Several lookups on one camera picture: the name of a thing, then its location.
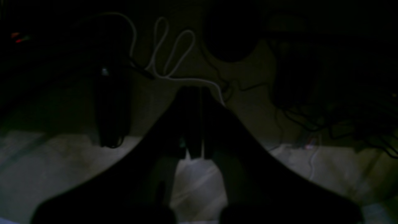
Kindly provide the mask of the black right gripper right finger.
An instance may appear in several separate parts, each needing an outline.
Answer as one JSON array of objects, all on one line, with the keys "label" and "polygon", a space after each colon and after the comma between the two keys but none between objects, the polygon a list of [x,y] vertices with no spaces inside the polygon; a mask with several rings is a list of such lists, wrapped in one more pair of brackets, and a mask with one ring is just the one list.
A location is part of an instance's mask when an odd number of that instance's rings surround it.
[{"label": "black right gripper right finger", "polygon": [[354,202],[283,165],[202,88],[204,155],[220,169],[228,205],[221,224],[361,224]]}]

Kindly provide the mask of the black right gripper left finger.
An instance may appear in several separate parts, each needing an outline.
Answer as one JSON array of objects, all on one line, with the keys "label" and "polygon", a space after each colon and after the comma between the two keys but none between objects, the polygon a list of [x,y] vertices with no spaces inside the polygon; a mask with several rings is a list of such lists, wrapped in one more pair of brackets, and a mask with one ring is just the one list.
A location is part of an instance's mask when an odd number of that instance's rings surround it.
[{"label": "black right gripper left finger", "polygon": [[141,141],[91,180],[42,203],[32,224],[175,223],[165,180],[146,184],[161,159],[179,161],[202,148],[201,89],[184,86]]}]

